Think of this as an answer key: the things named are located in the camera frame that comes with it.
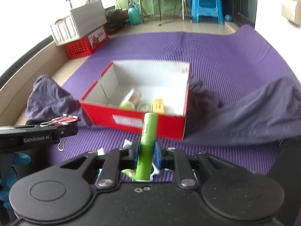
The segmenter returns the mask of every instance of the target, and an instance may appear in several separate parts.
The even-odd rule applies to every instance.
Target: blue ball
[[[229,14],[227,14],[227,15],[225,16],[225,20],[226,20],[226,21],[231,21],[231,20],[232,20],[232,16],[229,15]]]

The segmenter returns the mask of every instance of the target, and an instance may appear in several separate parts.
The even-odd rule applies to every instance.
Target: person's leg
[[[301,137],[281,143],[279,156],[267,176],[279,182],[285,193],[277,219],[293,226],[301,206]]]

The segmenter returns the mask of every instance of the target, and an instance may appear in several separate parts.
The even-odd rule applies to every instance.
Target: red box
[[[104,42],[109,40],[104,26],[86,35],[82,39],[65,44],[70,59],[92,55]]]
[[[164,114],[158,114],[157,136],[182,140],[189,72],[190,64],[184,62],[112,61],[79,101],[95,124],[141,133],[145,113],[120,109],[119,104],[133,88],[141,92],[141,102],[162,98]]]

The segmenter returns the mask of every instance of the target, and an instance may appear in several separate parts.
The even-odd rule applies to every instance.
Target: open cardboard box
[[[162,98],[164,114],[158,114],[157,136],[182,140],[184,136],[190,64],[173,61],[112,61],[80,99],[91,120],[101,126],[141,133],[144,112],[120,109],[134,88],[141,101],[152,104]]]

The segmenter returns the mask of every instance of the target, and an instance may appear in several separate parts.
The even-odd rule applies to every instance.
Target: white wall
[[[301,28],[281,16],[283,0],[257,0],[255,30],[284,58],[301,82]]]

